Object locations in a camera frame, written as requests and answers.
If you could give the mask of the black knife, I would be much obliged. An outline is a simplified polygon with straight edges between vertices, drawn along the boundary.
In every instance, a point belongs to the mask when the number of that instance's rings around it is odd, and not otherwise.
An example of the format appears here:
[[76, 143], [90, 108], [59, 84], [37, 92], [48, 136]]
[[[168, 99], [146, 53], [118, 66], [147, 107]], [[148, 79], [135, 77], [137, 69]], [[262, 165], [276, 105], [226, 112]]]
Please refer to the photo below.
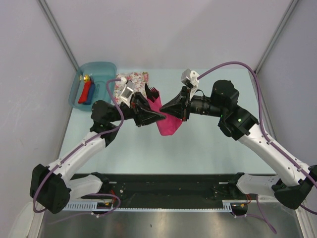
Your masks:
[[147, 83], [145, 84], [145, 92], [146, 92], [146, 97], [147, 97], [147, 99], [152, 100], [152, 99], [153, 99], [153, 98], [152, 98], [152, 93], [151, 93], [151, 91], [150, 91], [150, 89], [149, 89]]

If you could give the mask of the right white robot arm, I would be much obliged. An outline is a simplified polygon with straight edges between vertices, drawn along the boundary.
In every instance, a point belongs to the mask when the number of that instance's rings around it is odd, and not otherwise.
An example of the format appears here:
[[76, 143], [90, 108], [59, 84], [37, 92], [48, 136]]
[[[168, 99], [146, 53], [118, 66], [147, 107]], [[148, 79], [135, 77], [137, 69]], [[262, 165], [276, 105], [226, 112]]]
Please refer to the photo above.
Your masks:
[[238, 97], [239, 91], [229, 80], [216, 81], [209, 97], [193, 96], [190, 89], [183, 86], [160, 111], [182, 121], [187, 121], [190, 114], [218, 117], [218, 127], [225, 136], [247, 146], [275, 171], [274, 176], [237, 173], [228, 183], [232, 198], [264, 195], [274, 197], [287, 208], [297, 209], [317, 181], [317, 167], [296, 159], [261, 130], [257, 118], [237, 104]]

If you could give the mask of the magenta paper napkin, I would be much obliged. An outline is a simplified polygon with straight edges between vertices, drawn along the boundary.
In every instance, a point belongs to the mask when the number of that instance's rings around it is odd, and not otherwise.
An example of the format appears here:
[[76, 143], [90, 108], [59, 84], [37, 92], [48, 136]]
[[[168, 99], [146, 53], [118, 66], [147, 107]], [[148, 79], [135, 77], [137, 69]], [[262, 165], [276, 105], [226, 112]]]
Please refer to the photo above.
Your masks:
[[[153, 97], [147, 96], [147, 100], [148, 100], [148, 103], [150, 105], [150, 108], [153, 111], [155, 111], [157, 113], [161, 113], [159, 111], [160, 108], [162, 107], [160, 96], [156, 99]], [[164, 116], [166, 116], [166, 118], [157, 121], [158, 130], [162, 136], [171, 136], [182, 125], [183, 121], [181, 119], [178, 119], [178, 118], [172, 116], [172, 115], [165, 114], [165, 113], [162, 113], [162, 114]]]

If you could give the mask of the black fork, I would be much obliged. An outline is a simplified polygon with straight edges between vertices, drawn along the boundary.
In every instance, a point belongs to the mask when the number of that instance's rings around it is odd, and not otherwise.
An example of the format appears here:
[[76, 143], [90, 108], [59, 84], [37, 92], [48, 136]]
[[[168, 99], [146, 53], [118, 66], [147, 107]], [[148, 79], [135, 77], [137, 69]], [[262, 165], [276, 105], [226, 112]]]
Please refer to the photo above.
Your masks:
[[155, 87], [150, 88], [151, 101], [155, 102], [159, 98], [159, 91]]

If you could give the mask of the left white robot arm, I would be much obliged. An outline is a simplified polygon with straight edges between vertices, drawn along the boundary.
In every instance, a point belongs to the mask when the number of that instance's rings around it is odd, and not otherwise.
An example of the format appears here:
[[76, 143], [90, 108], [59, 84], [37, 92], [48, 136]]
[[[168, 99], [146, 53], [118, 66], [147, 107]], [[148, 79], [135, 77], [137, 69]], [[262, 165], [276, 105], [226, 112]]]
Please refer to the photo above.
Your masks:
[[125, 120], [133, 119], [137, 127], [150, 125], [166, 117], [151, 109], [147, 99], [133, 93], [130, 105], [98, 100], [92, 105], [90, 131], [67, 155], [47, 166], [38, 164], [32, 171], [30, 196], [33, 205], [59, 213], [72, 198], [94, 194], [104, 198], [109, 185], [97, 173], [72, 179], [75, 173], [94, 155], [107, 148], [116, 138]]

